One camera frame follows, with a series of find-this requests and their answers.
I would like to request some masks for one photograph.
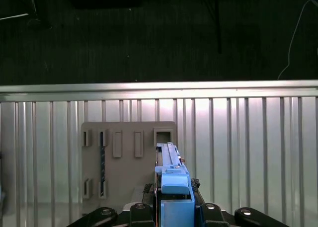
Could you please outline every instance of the horizontal bar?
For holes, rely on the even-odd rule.
[[[24,16],[28,16],[28,15],[29,15],[28,13],[23,13],[23,14],[19,14],[19,15],[10,16],[10,17],[0,17],[0,21],[6,20],[6,19],[11,19],[11,18],[24,17]]]
[[[136,91],[163,89],[236,89],[236,88],[317,88],[318,80],[221,81],[221,82],[153,82],[106,84],[53,84],[0,86],[0,93],[54,93],[92,91]]]
[[[141,91],[91,91],[59,93],[0,93],[0,102],[77,101],[77,100],[132,100],[132,99],[191,99],[240,97],[313,97],[315,88],[290,89],[180,89]]]

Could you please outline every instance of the silver screw head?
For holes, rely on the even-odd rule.
[[[137,209],[143,209],[144,207],[145,207],[145,205],[142,204],[142,203],[138,203],[138,204],[136,205],[136,208],[137,208]]]
[[[214,205],[212,204],[207,204],[206,207],[209,209],[209,210],[214,210]]]
[[[102,210],[101,214],[103,216],[107,216],[107,215],[110,215],[110,211],[108,209],[105,209],[105,210]]]
[[[246,216],[250,216],[252,214],[251,211],[245,210],[245,209],[241,210],[241,212],[243,213],[243,215],[246,215]]]

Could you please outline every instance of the vertical ridge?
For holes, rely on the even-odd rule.
[[[303,106],[302,99],[298,98],[298,134],[299,134],[299,195],[300,195],[300,226],[304,227],[304,162],[303,162]]]
[[[295,116],[295,111],[294,111],[294,109],[295,109],[295,107],[294,107],[294,100],[295,100],[296,98],[290,98],[290,100],[289,100],[289,102],[290,102],[290,107],[291,107],[291,112],[290,112],[290,120],[291,120],[291,128],[290,128],[290,139],[291,139],[291,149],[290,149],[290,157],[291,157],[291,160],[290,160],[290,167],[291,167],[291,196],[292,196],[292,201],[291,201],[291,213],[292,213],[292,224],[293,225],[295,225],[295,222],[296,222],[296,213],[297,213],[297,211],[295,210],[295,208],[296,208],[296,206],[295,206],[295,199],[296,199],[296,191],[295,191],[295,189],[296,189],[296,187],[295,187],[295,185],[296,185],[296,183],[295,183],[295,174],[293,174],[293,173],[296,173],[296,172],[294,172],[295,171],[295,169],[294,169],[294,163],[295,163],[295,154],[294,154],[294,152],[295,152],[295,142],[293,142],[293,140],[294,140],[294,129],[295,129],[295,120],[296,120],[296,118],[294,118],[294,116]]]
[[[183,150],[184,150],[184,159],[187,160],[187,119],[186,119],[186,108],[185,108],[185,99],[182,100],[183,110],[182,110],[182,117],[183,117]]]
[[[160,107],[159,107],[159,100],[155,100],[155,121],[160,121]]]
[[[280,98],[280,142],[281,142],[281,177],[282,177],[282,221],[286,223],[286,162],[285,162],[285,109],[284,99]]]
[[[38,220],[38,176],[37,176],[37,146],[36,146],[36,103],[32,103],[32,144],[33,144],[33,202],[34,227],[39,226]]]
[[[141,110],[141,100],[137,100],[137,121],[141,122],[141,115],[142,115],[142,110]]]
[[[133,121],[133,101],[129,100],[129,121]]]
[[[54,138],[53,138],[53,102],[50,102],[50,166],[51,166],[51,218],[55,226],[55,183],[54,183]]]
[[[316,97],[316,166],[318,167],[318,98]],[[318,171],[317,171],[317,183],[316,183],[316,187],[317,187],[317,194],[318,194]]]
[[[191,99],[191,105],[192,105],[192,114],[191,114],[191,117],[192,117],[192,137],[193,137],[193,147],[194,147],[194,173],[195,173],[195,178],[197,177],[197,147],[196,147],[196,137],[195,137],[195,127],[196,127],[196,123],[195,123],[195,100],[194,99]]]
[[[230,213],[233,212],[233,201],[232,201],[232,107],[231,100],[227,99],[227,136],[228,136],[228,177],[229,177],[229,187],[228,187],[228,195],[229,195],[229,206]]]
[[[173,112],[172,114],[173,121],[177,124],[178,123],[178,104],[176,99],[173,99],[172,112]]]
[[[214,128],[213,128],[213,99],[209,99],[209,123],[210,123],[210,151],[211,151],[211,157],[210,157],[210,164],[211,164],[211,200],[215,200],[215,191],[214,191]]]
[[[264,212],[268,214],[268,135],[266,98],[262,98],[263,106],[263,150],[264,150]]]
[[[250,206],[250,147],[249,147],[249,107],[245,98],[245,125],[246,125],[246,203]]]
[[[77,132],[80,133],[81,132],[81,123],[80,123],[80,104],[79,104],[79,101],[76,101],[76,125],[77,125]],[[87,120],[87,112],[85,112],[85,103],[84,103],[84,122],[86,122]],[[78,135],[78,147],[81,146],[81,137],[80,135]],[[81,187],[82,187],[82,168],[81,168],[81,159],[82,159],[82,156],[81,156],[81,151],[78,152],[79,153],[79,160],[78,160],[78,168],[79,168],[79,179],[78,179],[78,186],[80,187],[79,188],[79,191],[78,191],[78,201],[79,203],[82,202],[82,199],[81,199]]]
[[[88,121],[88,101],[84,101],[84,122],[87,122],[87,121]]]
[[[27,150],[27,134],[26,134],[26,130],[27,130],[27,126],[26,126],[26,102],[22,103],[22,109],[23,109],[23,143],[24,143],[24,156],[23,156],[23,163],[24,163],[24,167],[23,167],[23,175],[24,175],[24,179],[23,179],[23,186],[24,186],[24,200],[23,200],[23,204],[25,207],[25,226],[28,227],[28,223],[29,223],[29,196],[28,196],[28,150]]]
[[[70,122],[71,103],[66,104],[66,122],[67,122],[67,142],[68,142],[68,188],[69,188],[69,224],[72,223],[72,158],[71,158],[71,122]]]
[[[15,154],[15,208],[16,208],[16,225],[21,224],[21,212],[20,212],[20,156],[19,156],[19,107],[18,103],[14,103],[14,154]]]
[[[239,177],[239,174],[240,174],[240,169],[241,169],[241,166],[240,166],[240,153],[241,153],[241,145],[240,145],[240,128],[239,128],[239,99],[237,99],[236,101],[236,118],[237,118],[237,123],[236,123],[236,129],[237,129],[237,146],[236,148],[238,149],[237,150],[237,155],[238,155],[238,163],[237,163],[237,172],[236,172],[236,175],[238,176],[238,190],[237,190],[237,193],[238,193],[238,205],[237,206],[240,206],[241,204],[241,194],[240,194],[240,191],[241,191],[241,187],[240,187],[240,177]]]
[[[123,100],[119,101],[119,121],[120,122],[124,121],[124,101]]]
[[[106,102],[105,100],[101,101],[101,120],[106,122]]]

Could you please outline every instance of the rectangular slot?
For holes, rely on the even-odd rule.
[[[122,157],[122,132],[115,132],[113,136],[113,157]]]
[[[87,142],[87,132],[85,132],[84,131],[84,136],[83,136],[83,138],[84,138],[84,140],[83,140],[83,146],[86,146],[86,142]]]
[[[106,180],[104,180],[103,182],[99,182],[98,186],[100,186],[100,192],[99,192],[99,198],[100,199],[106,199],[107,195],[106,195]]]
[[[89,147],[90,146],[90,134],[91,130],[83,130],[82,136],[82,146]]]
[[[106,147],[108,145],[108,135],[107,130],[99,130],[99,146]]]
[[[93,180],[86,179],[84,182],[83,199],[89,199],[92,197],[93,191]]]
[[[135,157],[144,156],[144,131],[135,132]]]
[[[157,144],[166,144],[171,142],[171,132],[157,132]]]

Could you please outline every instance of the blue plastic part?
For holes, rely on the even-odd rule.
[[[180,153],[173,143],[158,144],[161,147],[163,166],[156,166],[161,174],[163,194],[190,195],[188,200],[161,200],[161,227],[194,227],[194,195],[191,178]]]

